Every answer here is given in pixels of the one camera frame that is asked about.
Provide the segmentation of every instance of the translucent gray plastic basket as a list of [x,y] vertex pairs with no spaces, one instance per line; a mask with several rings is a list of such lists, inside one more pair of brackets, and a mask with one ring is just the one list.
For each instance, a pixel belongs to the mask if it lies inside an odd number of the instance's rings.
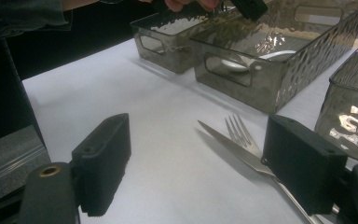
[[358,160],[358,50],[330,77],[315,132]]
[[181,74],[193,67],[190,36],[239,15],[236,9],[206,12],[194,2],[180,12],[167,10],[133,21],[131,28],[141,58]]
[[259,21],[243,17],[191,36],[196,79],[275,113],[351,49],[358,0],[275,0]]

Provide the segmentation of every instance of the white table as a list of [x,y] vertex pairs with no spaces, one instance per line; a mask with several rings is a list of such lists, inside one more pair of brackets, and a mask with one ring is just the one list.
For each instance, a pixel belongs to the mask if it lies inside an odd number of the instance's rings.
[[[352,51],[279,111],[314,128],[328,78]],[[53,161],[103,119],[130,114],[132,155],[103,217],[82,223],[307,223],[273,181],[230,154],[197,123],[228,136],[240,115],[263,148],[266,114],[139,58],[134,41],[23,81]]]

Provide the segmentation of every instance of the knife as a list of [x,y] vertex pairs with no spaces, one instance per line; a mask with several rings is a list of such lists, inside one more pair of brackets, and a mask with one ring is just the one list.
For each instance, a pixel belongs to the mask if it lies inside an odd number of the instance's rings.
[[215,129],[209,127],[202,121],[199,121],[199,124],[208,132],[213,138],[215,138],[218,142],[220,142],[223,146],[225,146],[232,154],[234,154],[238,159],[245,162],[252,169],[256,170],[258,173],[269,175],[273,178],[277,178],[275,174],[263,163],[261,160],[257,158],[254,154],[250,153],[247,150],[244,150],[243,147],[238,146],[233,143],[231,139],[225,137]]

